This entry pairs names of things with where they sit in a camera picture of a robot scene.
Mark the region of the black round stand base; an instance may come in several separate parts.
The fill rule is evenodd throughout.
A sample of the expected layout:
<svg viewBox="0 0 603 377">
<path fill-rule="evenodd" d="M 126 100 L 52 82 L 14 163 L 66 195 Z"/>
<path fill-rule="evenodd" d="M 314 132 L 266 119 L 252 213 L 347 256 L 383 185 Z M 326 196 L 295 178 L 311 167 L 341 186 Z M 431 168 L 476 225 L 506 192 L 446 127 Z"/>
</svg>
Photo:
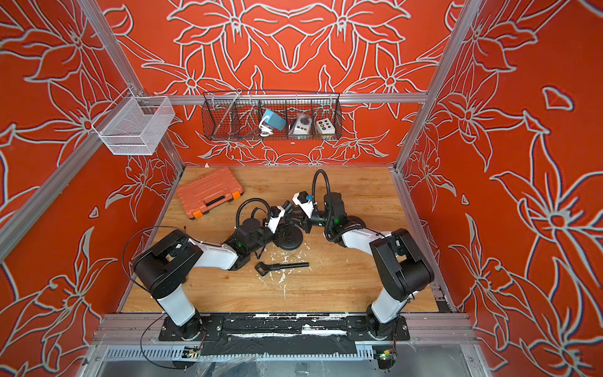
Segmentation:
<svg viewBox="0 0 603 377">
<path fill-rule="evenodd" d="M 273 243 L 285 251 L 294 251 L 303 243 L 303 232 L 296 226 L 278 229 Z"/>
</svg>

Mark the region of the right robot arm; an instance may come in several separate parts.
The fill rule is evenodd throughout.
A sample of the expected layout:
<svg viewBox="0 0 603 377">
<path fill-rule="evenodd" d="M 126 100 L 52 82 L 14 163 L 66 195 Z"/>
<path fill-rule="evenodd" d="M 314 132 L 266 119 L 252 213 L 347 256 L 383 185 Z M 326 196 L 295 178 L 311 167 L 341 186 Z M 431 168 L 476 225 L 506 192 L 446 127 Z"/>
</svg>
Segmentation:
<svg viewBox="0 0 603 377">
<path fill-rule="evenodd" d="M 311 226 L 323 228 L 325 239 L 372 256 L 383 289 L 367 308 L 367 330 L 376 339 L 394 333 L 399 314 L 410 298 L 434 282 L 432 266 L 406 229 L 379 232 L 345 212 L 340 193 L 331 190 L 327 173 L 319 169 L 311 193 L 294 196 Z"/>
</svg>

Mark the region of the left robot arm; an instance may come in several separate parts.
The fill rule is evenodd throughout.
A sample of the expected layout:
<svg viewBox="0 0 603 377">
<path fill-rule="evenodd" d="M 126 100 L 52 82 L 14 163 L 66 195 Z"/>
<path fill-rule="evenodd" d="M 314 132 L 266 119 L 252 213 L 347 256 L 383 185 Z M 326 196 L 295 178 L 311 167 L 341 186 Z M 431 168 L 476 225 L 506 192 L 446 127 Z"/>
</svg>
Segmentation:
<svg viewBox="0 0 603 377">
<path fill-rule="evenodd" d="M 266 219 L 260 221 L 250 217 L 241 221 L 244 207 L 254 202 L 265 206 Z M 166 313 L 166 323 L 174 325 L 177 337 L 193 340 L 204 329 L 198 310 L 183 288 L 191 270 L 240 270 L 253 254 L 263 251 L 273 241 L 284 215 L 285 210 L 281 206 L 270 207 L 260 198 L 248 199 L 238 208 L 235 231 L 224 243 L 202 242 L 182 229 L 175 229 L 136 257 L 134 273 Z"/>
</svg>

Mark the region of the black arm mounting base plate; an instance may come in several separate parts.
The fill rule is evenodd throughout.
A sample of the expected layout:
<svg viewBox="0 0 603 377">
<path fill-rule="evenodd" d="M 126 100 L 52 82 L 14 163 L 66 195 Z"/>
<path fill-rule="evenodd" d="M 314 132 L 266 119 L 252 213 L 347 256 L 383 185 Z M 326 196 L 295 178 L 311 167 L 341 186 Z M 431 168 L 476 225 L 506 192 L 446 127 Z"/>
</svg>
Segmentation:
<svg viewBox="0 0 603 377">
<path fill-rule="evenodd" d="M 358 357 L 372 359 L 376 351 L 410 339 L 404 317 L 374 335 L 376 323 L 364 314 L 211 314 L 200 317 L 193 337 L 184 339 L 171 319 L 163 321 L 160 342 L 187 342 L 202 356 Z"/>
</svg>

